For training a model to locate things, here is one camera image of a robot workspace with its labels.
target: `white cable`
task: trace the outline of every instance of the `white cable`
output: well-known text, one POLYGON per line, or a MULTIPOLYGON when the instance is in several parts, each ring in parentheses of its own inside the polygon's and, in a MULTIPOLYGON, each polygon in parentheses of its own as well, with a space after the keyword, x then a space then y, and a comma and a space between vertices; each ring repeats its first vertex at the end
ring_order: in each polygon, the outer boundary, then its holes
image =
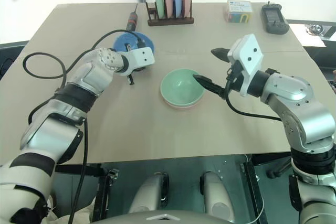
POLYGON ((256 222, 256 221, 260 218, 262 212, 264 211, 264 206, 265 206, 264 199, 263 199, 263 198, 261 198, 261 199, 262 199, 263 207, 261 208, 261 211, 260 211, 258 217, 257 217, 255 220, 253 220, 253 221, 251 221, 251 222, 248 222, 248 223, 245 223, 245 224, 252 224, 252 223, 256 222))

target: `gray floor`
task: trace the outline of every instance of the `gray floor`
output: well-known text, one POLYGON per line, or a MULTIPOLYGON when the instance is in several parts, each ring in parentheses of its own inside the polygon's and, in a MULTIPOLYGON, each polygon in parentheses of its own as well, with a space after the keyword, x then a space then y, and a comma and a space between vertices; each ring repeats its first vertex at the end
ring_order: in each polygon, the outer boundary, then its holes
MULTIPOLYGON (((203 196, 199 191, 199 177, 212 170, 223 177, 223 183, 231 197, 236 223, 247 223, 254 219, 245 175, 240 163, 244 155, 212 157, 190 157, 104 164, 106 168, 120 170, 118 180, 113 184, 108 205, 108 217, 127 213, 137 189, 154 172, 167 172, 170 176, 169 203, 167 209, 203 212, 203 196)), ((268 223, 297 223, 298 213, 290 205, 288 196, 288 175, 268 179, 265 171, 274 164, 255 167, 260 177, 259 187, 265 200, 268 223)), ((54 191, 57 197, 55 213, 63 216, 70 213, 79 176, 56 174, 54 191)), ((84 180, 78 209, 91 203, 96 194, 97 178, 84 180)))

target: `light green bowl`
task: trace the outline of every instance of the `light green bowl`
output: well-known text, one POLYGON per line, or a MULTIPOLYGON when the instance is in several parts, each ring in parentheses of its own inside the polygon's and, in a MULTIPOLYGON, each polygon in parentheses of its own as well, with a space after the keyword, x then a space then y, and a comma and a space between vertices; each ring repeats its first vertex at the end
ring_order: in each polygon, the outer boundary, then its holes
POLYGON ((191 69, 176 69, 163 78, 160 91, 169 105, 185 108, 201 99, 204 88, 194 79, 193 74, 198 73, 191 69))

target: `wooden stand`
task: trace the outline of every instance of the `wooden stand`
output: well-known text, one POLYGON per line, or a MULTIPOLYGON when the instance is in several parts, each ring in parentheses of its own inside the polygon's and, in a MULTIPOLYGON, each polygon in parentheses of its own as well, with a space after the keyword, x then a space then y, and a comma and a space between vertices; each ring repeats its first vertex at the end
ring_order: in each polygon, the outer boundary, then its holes
MULTIPOLYGON (((169 26, 169 25, 185 25, 185 24, 193 24, 194 18, 192 17, 192 9, 193 9, 193 1, 190 0, 190 17, 175 17, 175 4, 174 4, 174 17, 173 18, 159 18, 157 14, 157 6, 155 2, 155 7, 149 8, 148 3, 146 2, 146 8, 148 13, 148 25, 149 26, 169 26)), ((167 14, 167 6, 164 2, 164 12, 167 14)))

